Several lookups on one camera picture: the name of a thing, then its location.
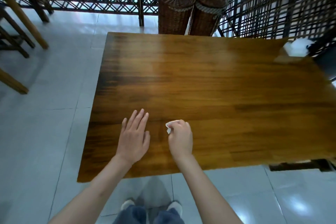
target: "tiled floor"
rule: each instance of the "tiled floor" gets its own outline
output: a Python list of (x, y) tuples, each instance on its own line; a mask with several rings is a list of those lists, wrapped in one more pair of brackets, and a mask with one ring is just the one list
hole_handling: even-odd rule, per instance
[[(22, 96), (0, 83), (1, 224), (45, 224), (88, 185), (76, 178), (106, 34), (158, 32), (154, 16), (140, 28), (137, 16), (55, 12), (43, 24), (26, 12), (50, 48), (24, 44), (29, 59), (0, 53), (0, 67), (30, 90)], [(206, 174), (245, 224), (336, 223), (336, 173), (255, 166)], [(201, 223), (181, 174), (122, 180), (97, 223), (111, 224), (129, 197), (148, 208), (179, 200), (185, 222)]]

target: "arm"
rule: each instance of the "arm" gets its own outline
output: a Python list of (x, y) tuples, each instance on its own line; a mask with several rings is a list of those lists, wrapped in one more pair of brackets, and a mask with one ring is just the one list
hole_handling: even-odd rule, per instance
[(169, 149), (190, 188), (202, 222), (242, 224), (192, 155), (193, 134), (189, 123), (179, 120), (171, 128)]
[(145, 132), (148, 113), (134, 111), (122, 123), (115, 156), (92, 180), (90, 186), (68, 203), (49, 224), (94, 224), (113, 190), (132, 165), (147, 152), (150, 135)]

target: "person's leg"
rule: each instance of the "person's leg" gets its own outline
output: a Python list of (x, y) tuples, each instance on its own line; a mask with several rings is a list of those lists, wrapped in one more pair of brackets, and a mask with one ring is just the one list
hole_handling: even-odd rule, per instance
[(182, 206), (178, 202), (171, 203), (166, 211), (160, 211), (153, 224), (184, 224), (181, 219)]
[(132, 200), (127, 200), (121, 206), (121, 211), (113, 224), (146, 224), (146, 209), (142, 206), (135, 206)]

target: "shoe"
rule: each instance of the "shoe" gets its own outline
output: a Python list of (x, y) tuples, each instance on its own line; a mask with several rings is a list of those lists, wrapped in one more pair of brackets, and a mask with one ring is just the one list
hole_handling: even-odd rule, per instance
[(125, 210), (125, 209), (127, 209), (127, 207), (130, 206), (130, 205), (135, 205), (135, 203), (134, 203), (134, 201), (133, 201), (132, 199), (128, 199), (127, 201), (125, 201), (125, 202), (121, 205), (120, 210), (121, 210), (121, 211), (122, 211), (122, 210)]
[(173, 201), (167, 208), (167, 211), (174, 208), (175, 211), (179, 214), (180, 217), (182, 217), (182, 205), (179, 204), (177, 201)]

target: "left hand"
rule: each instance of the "left hand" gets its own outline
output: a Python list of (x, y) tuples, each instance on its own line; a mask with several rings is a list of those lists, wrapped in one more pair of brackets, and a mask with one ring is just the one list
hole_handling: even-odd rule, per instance
[(139, 161), (147, 152), (151, 136), (149, 131), (145, 132), (148, 113), (141, 109), (137, 115), (137, 110), (134, 110), (132, 116), (127, 122), (124, 118), (121, 124), (121, 132), (119, 137), (116, 156), (127, 161), (131, 165)]

